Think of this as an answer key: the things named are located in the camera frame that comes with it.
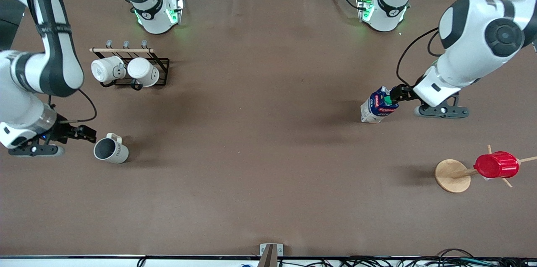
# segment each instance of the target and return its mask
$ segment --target brown table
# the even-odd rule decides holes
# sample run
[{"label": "brown table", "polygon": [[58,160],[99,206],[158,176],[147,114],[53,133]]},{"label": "brown table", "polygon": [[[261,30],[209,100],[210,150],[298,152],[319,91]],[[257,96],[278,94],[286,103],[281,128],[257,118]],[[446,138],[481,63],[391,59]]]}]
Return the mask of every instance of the brown table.
[{"label": "brown table", "polygon": [[[464,89],[465,120],[417,118],[411,102],[359,122],[359,105],[398,84],[399,55],[453,1],[411,0],[382,34],[343,0],[188,0],[185,26],[153,36],[123,0],[65,0],[99,110],[90,126],[127,136],[132,154],[116,166],[85,141],[61,158],[2,149],[0,254],[249,255],[269,241],[289,255],[535,256],[537,165],[512,189],[475,177],[450,194],[433,177],[446,158],[472,166],[487,143],[537,154],[531,47]],[[108,39],[148,40],[172,59],[168,86],[100,87],[88,49]],[[434,60],[425,46],[404,60],[408,80]],[[13,48],[42,50],[29,17]],[[53,101],[69,118],[92,113],[79,94]]]}]

